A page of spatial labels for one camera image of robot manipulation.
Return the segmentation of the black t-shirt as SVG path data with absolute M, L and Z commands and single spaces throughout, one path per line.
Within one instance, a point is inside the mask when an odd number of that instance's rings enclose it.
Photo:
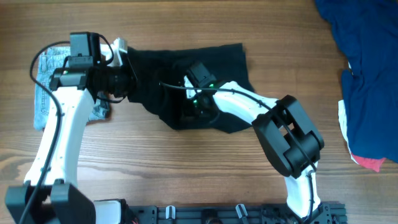
M 189 50 L 128 49 L 137 77 L 136 89 L 129 92 L 131 103 L 140 103 L 174 130 L 214 128 L 235 133 L 250 127 L 224 112 L 199 112 L 181 90 L 189 67 L 201 62 L 219 80 L 236 81 L 253 91 L 249 82 L 246 54 L 242 44 Z

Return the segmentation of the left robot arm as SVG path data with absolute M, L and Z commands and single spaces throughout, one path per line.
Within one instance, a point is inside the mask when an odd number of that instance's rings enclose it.
M 124 199 L 91 201 L 77 187 L 83 132 L 96 94 L 129 91 L 135 79 L 123 68 L 58 68 L 40 147 L 22 186 L 9 187 L 5 203 L 16 223 L 133 223 Z

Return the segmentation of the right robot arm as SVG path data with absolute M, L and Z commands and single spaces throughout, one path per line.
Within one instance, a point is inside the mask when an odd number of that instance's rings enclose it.
M 313 221 L 320 205 L 315 173 L 324 141 L 298 100 L 260 96 L 235 81 L 198 87 L 185 80 L 183 87 L 188 99 L 209 94 L 220 111 L 252 125 L 268 161 L 284 176 L 288 208 L 303 223 Z

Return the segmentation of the folded light blue jeans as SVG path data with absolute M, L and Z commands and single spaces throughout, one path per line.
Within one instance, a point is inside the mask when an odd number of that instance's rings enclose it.
M 50 76 L 56 68 L 63 65 L 63 61 L 68 55 L 70 55 L 69 47 L 51 47 L 42 53 L 39 57 L 37 81 L 48 88 Z M 42 130 L 45 128 L 49 116 L 50 100 L 51 98 L 48 93 L 36 85 L 34 101 L 34 129 Z M 104 120 L 109 116 L 110 110 L 111 108 L 108 102 L 96 100 L 88 121 Z

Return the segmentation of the white garment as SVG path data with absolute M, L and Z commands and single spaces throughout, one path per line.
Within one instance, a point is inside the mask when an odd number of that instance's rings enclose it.
M 340 100 L 338 102 L 338 121 L 339 121 L 339 125 L 340 125 L 340 130 L 343 136 L 343 139 L 346 142 L 346 146 L 348 148 L 349 154 L 351 156 L 351 159 L 358 164 L 358 162 L 356 161 L 356 159 L 354 158 L 354 156 L 352 155 L 351 149 L 349 148 L 349 141 L 348 141 L 348 137 L 347 137 L 347 117 L 346 117 L 346 109 L 345 109 L 345 104 L 344 104 L 344 100 Z

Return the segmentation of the dark blue garment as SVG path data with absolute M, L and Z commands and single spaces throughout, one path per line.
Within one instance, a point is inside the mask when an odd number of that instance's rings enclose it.
M 351 152 L 397 161 L 397 1 L 315 4 L 350 65 L 341 84 Z

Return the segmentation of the red garment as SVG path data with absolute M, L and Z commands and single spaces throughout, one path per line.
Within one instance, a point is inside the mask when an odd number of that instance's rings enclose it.
M 380 172 L 382 164 L 385 162 L 385 158 L 382 159 L 370 159 L 365 157 L 356 156 L 354 154 L 351 155 L 352 160 L 360 166 L 373 170 L 375 172 Z

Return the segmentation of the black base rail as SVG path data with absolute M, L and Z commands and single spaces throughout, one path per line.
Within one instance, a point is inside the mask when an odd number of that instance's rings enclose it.
M 137 216 L 136 223 L 253 223 L 253 224 L 347 224 L 348 217 L 344 204 L 322 202 L 308 221 L 300 218 L 286 204 L 272 203 L 261 206 L 238 204 L 229 207 L 156 207 L 134 206 L 130 208 Z

